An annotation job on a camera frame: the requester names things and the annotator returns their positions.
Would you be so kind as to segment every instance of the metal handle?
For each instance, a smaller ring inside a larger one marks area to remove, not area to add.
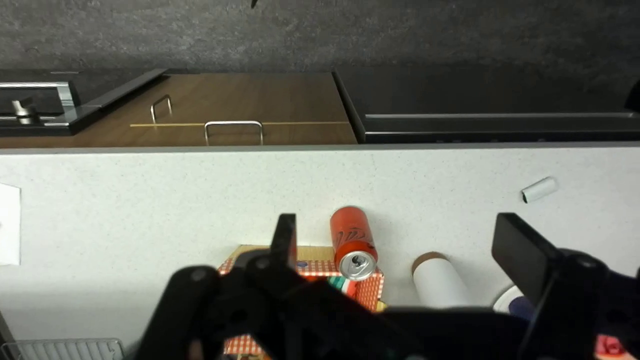
[[[175,100],[173,96],[165,94],[155,103],[149,106],[149,112],[152,115],[152,121],[158,124],[158,103],[167,103],[169,113],[175,117]]]
[[[0,89],[56,88],[64,110],[77,107],[70,81],[0,81]]]
[[[210,128],[214,128],[214,126],[259,126],[261,143],[265,145],[265,126],[259,120],[209,120],[203,126],[206,143],[210,139]]]
[[[17,120],[24,126],[41,124],[39,112],[32,107],[35,100],[30,96],[22,100],[13,100]]]

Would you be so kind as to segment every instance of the soda can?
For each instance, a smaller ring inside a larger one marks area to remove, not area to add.
[[[378,251],[367,213],[356,205],[344,205],[332,220],[335,263],[343,276],[355,281],[371,277],[378,267]]]

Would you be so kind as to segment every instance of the small white object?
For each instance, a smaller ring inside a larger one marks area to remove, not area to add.
[[[494,309],[508,314],[508,311],[510,311],[508,305],[510,305],[516,297],[523,297],[521,287],[518,287],[518,286],[507,287],[507,290],[496,297]]]
[[[20,263],[20,187],[0,183],[0,265]]]
[[[457,308],[475,305],[466,281],[454,263],[438,251],[423,253],[413,265],[415,284],[423,305]]]
[[[531,203],[561,189],[561,182],[554,176],[546,176],[521,189],[523,201]]]

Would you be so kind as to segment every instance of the can lid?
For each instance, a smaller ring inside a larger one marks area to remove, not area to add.
[[[418,265],[423,265],[423,262],[434,259],[434,258],[443,258],[449,259],[444,253],[441,251],[425,251],[423,256],[418,256],[413,263],[413,274],[417,271]]]
[[[341,259],[341,271],[349,279],[363,281],[377,271],[377,258],[369,251],[349,251]]]

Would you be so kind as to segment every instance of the white countertop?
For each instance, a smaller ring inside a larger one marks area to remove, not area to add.
[[[561,191],[518,189],[557,176]],[[301,243],[331,243],[331,213],[358,203],[391,303],[417,303],[413,259],[453,258],[491,303],[508,277],[491,258],[499,212],[610,267],[640,265],[640,148],[244,150],[0,153],[22,187],[22,262],[0,267],[0,309],[17,337],[140,337],[167,277],[268,241],[281,212]]]

